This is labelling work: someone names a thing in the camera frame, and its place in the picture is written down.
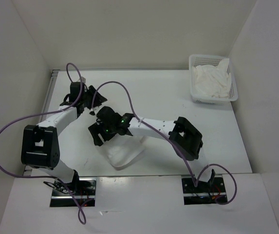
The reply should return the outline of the white pleated skirt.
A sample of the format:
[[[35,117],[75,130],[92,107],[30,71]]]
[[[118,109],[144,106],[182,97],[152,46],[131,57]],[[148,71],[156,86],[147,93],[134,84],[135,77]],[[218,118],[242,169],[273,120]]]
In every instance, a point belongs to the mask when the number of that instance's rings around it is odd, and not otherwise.
[[[122,170],[145,150],[142,136],[116,135],[101,147],[103,156],[116,170]]]

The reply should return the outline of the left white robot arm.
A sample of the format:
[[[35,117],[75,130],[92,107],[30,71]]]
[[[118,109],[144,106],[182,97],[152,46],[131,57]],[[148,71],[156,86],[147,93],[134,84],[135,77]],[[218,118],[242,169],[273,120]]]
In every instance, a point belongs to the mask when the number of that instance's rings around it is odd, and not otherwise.
[[[70,93],[59,106],[59,113],[53,114],[38,125],[27,125],[23,131],[21,162],[40,169],[50,176],[61,179],[63,189],[75,195],[84,187],[78,172],[60,159],[58,135],[84,112],[84,109],[99,107],[107,99],[96,93],[91,85],[72,82]]]

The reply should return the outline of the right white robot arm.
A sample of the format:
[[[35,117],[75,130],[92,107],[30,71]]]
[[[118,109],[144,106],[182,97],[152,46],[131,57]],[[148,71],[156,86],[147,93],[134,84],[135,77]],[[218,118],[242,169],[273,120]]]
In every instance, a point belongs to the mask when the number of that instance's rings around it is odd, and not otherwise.
[[[185,161],[200,159],[202,134],[184,117],[165,121],[137,117],[133,113],[120,115],[104,106],[96,114],[96,122],[88,127],[95,146],[102,146],[114,136],[139,136],[163,139]]]

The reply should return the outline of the white skirts in basket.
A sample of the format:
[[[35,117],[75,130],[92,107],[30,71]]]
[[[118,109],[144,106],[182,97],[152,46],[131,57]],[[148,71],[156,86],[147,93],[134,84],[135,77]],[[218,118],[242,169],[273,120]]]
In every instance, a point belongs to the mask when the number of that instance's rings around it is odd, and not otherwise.
[[[229,59],[222,59],[217,66],[192,66],[195,92],[210,98],[229,98],[232,84],[231,73],[227,72]]]

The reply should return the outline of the white perforated plastic basket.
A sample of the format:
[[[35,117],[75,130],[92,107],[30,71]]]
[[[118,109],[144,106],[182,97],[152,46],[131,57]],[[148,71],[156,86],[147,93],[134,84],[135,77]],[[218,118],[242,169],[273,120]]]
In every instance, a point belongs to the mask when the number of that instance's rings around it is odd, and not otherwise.
[[[191,55],[189,56],[189,77],[190,77],[190,94],[194,102],[210,103],[210,104],[224,104],[227,102],[236,101],[238,99],[237,84],[232,69],[231,61],[229,61],[229,66],[227,69],[228,73],[231,73],[232,84],[230,89],[229,98],[216,98],[216,97],[206,97],[201,96],[195,92],[194,89],[194,76],[192,74],[192,66],[196,67],[198,65],[213,65],[217,66],[222,59],[230,59],[227,57],[213,56],[213,55]]]

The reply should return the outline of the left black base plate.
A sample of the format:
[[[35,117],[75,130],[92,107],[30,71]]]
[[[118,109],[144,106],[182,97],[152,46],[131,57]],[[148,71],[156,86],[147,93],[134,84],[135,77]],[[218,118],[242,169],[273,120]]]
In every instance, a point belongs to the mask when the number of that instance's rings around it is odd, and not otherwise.
[[[83,207],[95,206],[95,193],[96,193],[96,177],[81,177],[80,183],[82,187],[79,189],[71,190],[76,201]],[[76,204],[70,196],[66,188],[58,181],[47,182],[48,187],[52,188],[50,207],[75,207]]]

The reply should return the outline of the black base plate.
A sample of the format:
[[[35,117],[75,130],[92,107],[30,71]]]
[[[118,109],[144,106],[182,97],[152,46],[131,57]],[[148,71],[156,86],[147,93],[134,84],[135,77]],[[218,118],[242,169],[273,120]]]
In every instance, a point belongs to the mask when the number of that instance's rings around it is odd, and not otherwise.
[[[182,188],[185,205],[216,204],[228,201],[221,176],[214,178],[212,185],[200,181],[195,187],[190,177],[182,177]]]
[[[81,177],[80,183],[82,187],[79,189],[71,190],[76,201],[83,207],[95,206],[95,193],[96,193],[96,177]],[[48,187],[52,188],[50,207],[75,207],[76,204],[70,196],[66,188],[58,181],[47,182]]]

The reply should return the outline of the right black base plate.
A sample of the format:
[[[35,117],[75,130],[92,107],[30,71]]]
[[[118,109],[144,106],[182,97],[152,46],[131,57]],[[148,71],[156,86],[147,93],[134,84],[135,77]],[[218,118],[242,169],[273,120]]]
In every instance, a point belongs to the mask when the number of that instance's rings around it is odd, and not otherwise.
[[[182,188],[185,205],[216,204],[228,201],[221,176],[214,178],[212,185],[200,181],[195,187],[190,177],[182,177]]]

